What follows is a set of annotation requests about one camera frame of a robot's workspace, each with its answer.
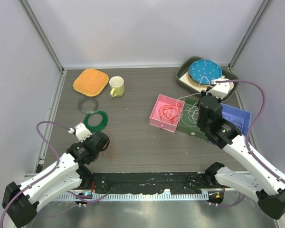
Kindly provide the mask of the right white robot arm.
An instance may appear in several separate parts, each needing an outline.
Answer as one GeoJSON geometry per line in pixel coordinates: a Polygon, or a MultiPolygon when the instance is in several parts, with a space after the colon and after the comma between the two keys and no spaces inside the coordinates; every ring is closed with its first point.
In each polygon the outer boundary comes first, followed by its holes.
{"type": "Polygon", "coordinates": [[[221,163],[207,168],[205,182],[209,187],[219,184],[248,196],[273,219],[285,214],[285,174],[269,163],[248,142],[241,131],[223,118],[221,100],[203,94],[198,101],[197,126],[207,139],[240,162],[251,178],[230,170],[221,163]]]}

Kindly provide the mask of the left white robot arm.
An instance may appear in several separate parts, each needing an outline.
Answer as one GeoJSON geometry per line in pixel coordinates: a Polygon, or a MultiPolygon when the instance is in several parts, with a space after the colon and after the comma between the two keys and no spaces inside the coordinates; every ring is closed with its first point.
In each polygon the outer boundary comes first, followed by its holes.
{"type": "Polygon", "coordinates": [[[72,189],[88,189],[93,174],[87,168],[107,149],[109,136],[96,132],[82,142],[72,144],[67,151],[45,170],[31,179],[16,184],[11,182],[4,191],[2,207],[14,225],[22,228],[50,201],[72,189]]]}

